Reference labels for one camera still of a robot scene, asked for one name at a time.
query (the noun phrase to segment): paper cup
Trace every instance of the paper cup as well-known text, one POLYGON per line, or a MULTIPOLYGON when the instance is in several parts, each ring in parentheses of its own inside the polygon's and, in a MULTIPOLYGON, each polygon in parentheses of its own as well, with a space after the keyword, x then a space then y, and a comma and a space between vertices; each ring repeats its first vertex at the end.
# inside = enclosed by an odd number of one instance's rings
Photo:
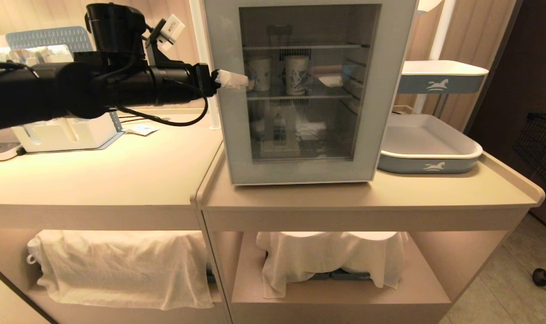
POLYGON ((309 57, 285 57, 285 88, 288 95, 304 95, 307 82, 307 64, 309 57))
POLYGON ((250 79, 255 80, 253 90, 269 91, 271 88, 271 58, 252 57, 249 59, 250 79))

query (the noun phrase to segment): glass door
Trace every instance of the glass door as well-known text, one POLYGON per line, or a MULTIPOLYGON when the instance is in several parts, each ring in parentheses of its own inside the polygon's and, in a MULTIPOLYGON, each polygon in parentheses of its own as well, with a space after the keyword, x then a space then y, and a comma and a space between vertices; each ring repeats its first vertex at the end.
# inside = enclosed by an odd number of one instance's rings
POLYGON ((240 8, 253 162, 353 159, 379 8, 240 8))
POLYGON ((219 93, 232 181, 371 180, 415 0, 221 2, 206 0, 215 67, 250 80, 219 93))

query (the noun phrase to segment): cable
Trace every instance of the cable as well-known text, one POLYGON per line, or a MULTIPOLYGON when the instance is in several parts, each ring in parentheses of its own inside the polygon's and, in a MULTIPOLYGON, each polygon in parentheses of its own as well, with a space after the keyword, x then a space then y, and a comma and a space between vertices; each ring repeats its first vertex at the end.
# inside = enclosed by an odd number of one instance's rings
POLYGON ((129 120, 126 120, 126 121, 121 121, 121 124, 122 123, 135 122, 135 121, 148 121, 148 119, 147 118, 129 119, 129 120))
POLYGON ((203 112, 201 113, 201 115, 199 115, 199 117, 193 119, 192 121, 186 121, 184 123, 178 123, 178 122, 174 122, 174 121, 165 121, 161 117, 148 115, 147 113, 135 111, 133 109, 123 107, 122 105, 117 105, 117 110, 119 110, 122 113, 131 113, 132 115, 135 115, 135 116, 138 116, 138 117, 143 117, 145 119, 149 119, 150 121, 158 122, 158 123, 161 123, 161 124, 164 124, 164 125, 169 125, 169 126, 176 126, 176 127, 184 127, 184 126, 190 126, 190 125, 196 124, 201 119, 203 119, 203 117, 205 117, 205 115, 207 114, 207 110, 209 109, 209 101, 207 101, 207 96, 203 93, 203 91, 199 90, 199 88, 195 88, 194 86, 189 85, 189 84, 185 84, 183 82, 179 82, 179 81, 175 81, 175 80, 171 80, 171 79, 164 79, 164 80, 169 81, 169 82, 173 82, 173 83, 177 84, 178 86, 180 86, 181 88, 185 88, 187 90, 193 91, 196 94, 198 94, 199 96, 201 96, 201 98, 203 98, 203 100, 205 101, 205 108, 203 108, 203 112))
POLYGON ((123 73, 123 72, 129 70, 133 66, 133 64, 135 64, 135 61, 137 61, 137 56, 132 55, 131 59, 129 59, 129 62, 127 62, 127 64, 125 66, 123 66, 122 68, 120 68, 119 70, 115 70, 113 72, 102 74, 102 75, 98 76, 97 78, 95 78, 94 80, 95 81, 106 80, 106 79, 114 77, 114 76, 116 76, 116 75, 118 75, 120 73, 123 73))
POLYGON ((0 68, 2 70, 21 70, 22 68, 28 70, 29 72, 31 72, 36 78, 39 78, 39 75, 37 75, 37 72, 35 72, 35 70, 33 68, 31 68, 30 66, 27 66, 25 64, 21 64, 21 63, 14 63, 14 62, 0 62, 0 68))
MULTIPOLYGON (((164 117, 162 118, 164 121, 168 121, 169 118, 168 117, 164 117)), ((150 119, 147 119, 147 118, 137 118, 137 119, 129 119, 128 121, 121 121, 121 124, 122 123, 129 123, 129 122, 135 122, 135 121, 149 121, 150 119)))

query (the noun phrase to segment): floor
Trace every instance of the floor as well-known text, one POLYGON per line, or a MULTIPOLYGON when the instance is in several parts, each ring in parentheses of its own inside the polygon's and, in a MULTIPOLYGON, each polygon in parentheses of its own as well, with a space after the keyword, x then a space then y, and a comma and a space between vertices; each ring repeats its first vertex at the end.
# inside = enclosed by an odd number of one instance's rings
POLYGON ((546 269, 546 227, 526 215, 439 324, 546 324, 536 267, 546 269))

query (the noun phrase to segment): horse logo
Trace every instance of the horse logo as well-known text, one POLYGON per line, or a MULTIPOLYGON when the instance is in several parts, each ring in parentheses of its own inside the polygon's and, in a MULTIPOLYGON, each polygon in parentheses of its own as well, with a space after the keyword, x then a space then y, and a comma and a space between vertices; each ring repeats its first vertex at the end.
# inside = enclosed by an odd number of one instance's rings
POLYGON ((425 171, 441 171, 444 170, 445 162, 440 162, 438 164, 425 164, 425 171))
POLYGON ((426 89, 429 91, 443 91, 444 89, 447 89, 447 83, 449 83, 449 79, 445 79, 439 83, 429 81, 430 86, 428 86, 426 89))

